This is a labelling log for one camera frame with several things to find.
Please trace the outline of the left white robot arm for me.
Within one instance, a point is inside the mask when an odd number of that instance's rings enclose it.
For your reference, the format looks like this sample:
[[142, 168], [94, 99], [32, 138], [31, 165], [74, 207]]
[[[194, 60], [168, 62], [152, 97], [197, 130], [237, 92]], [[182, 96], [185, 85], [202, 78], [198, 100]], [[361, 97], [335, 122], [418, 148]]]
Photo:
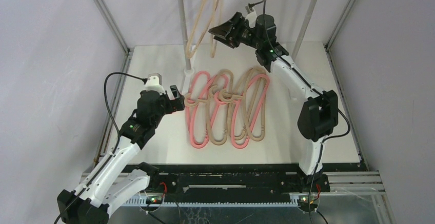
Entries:
[[64, 223], [107, 223], [111, 215], [136, 193], [153, 192], [160, 186], [157, 167], [142, 162], [127, 178], [115, 183], [126, 165], [155, 134], [164, 115], [183, 111], [184, 96], [170, 86], [174, 96], [147, 87], [140, 93], [137, 108], [120, 129], [119, 142], [103, 161], [72, 191], [62, 190], [57, 197], [60, 211], [56, 221]]

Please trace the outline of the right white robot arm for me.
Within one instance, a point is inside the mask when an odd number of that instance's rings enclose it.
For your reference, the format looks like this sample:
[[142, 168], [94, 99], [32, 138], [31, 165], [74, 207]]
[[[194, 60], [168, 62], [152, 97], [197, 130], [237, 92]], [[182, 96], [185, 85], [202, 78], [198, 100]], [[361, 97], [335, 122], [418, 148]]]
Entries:
[[296, 177], [296, 184], [302, 191], [310, 191], [317, 184], [315, 175], [323, 167], [324, 142], [339, 123], [338, 95], [316, 85], [294, 63], [277, 41], [274, 17], [269, 14], [257, 16], [254, 26], [250, 26], [248, 19], [237, 12], [208, 32], [214, 40], [230, 48], [240, 44], [254, 48], [259, 64], [286, 86], [296, 102], [296, 126], [305, 142], [305, 152], [299, 162], [303, 173]]

